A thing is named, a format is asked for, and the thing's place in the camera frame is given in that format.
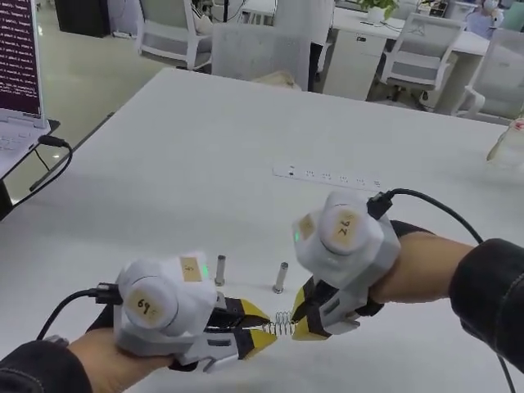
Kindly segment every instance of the potted plant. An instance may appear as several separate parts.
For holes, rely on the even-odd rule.
[[[395,0],[356,0],[360,7],[368,12],[368,20],[378,24],[390,17],[398,5]]]

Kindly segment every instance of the number label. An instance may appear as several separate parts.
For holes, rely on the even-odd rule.
[[[314,232],[314,222],[311,219],[311,216],[306,215],[301,219],[298,223],[298,227],[300,228],[300,233],[302,233],[302,238],[308,240],[308,237]]]
[[[140,289],[129,295],[125,305],[152,327],[156,326],[164,313],[163,309],[145,291]]]
[[[182,266],[182,275],[185,282],[202,281],[197,258],[183,256],[180,258],[180,265]]]
[[[331,240],[339,246],[347,247],[351,244],[357,222],[358,217],[353,212],[342,210],[337,216]]]
[[[140,299],[137,306],[139,309],[144,309],[144,315],[147,315],[147,311],[151,308],[151,305],[147,303],[145,299]]]

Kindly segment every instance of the electrical outlet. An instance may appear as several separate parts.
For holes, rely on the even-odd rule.
[[[329,184],[336,187],[352,188],[370,192],[380,192],[384,186],[380,180],[372,177],[355,174],[337,174],[326,170],[317,170],[308,167],[297,167],[294,165],[275,165],[273,176],[281,178],[295,178],[312,183]]]

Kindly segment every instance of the compression spring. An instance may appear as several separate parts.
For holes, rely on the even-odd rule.
[[[262,330],[276,336],[290,336],[295,332],[295,322],[291,311],[278,311],[275,320],[262,325]]]

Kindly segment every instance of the hand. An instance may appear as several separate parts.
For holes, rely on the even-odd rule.
[[[158,368],[173,363],[169,357],[138,358],[115,346],[112,329],[93,330],[69,349],[88,374],[93,393],[121,393]]]
[[[430,233],[400,239],[400,255],[391,270],[370,288],[378,303],[424,303],[448,297],[451,278],[471,246]]]

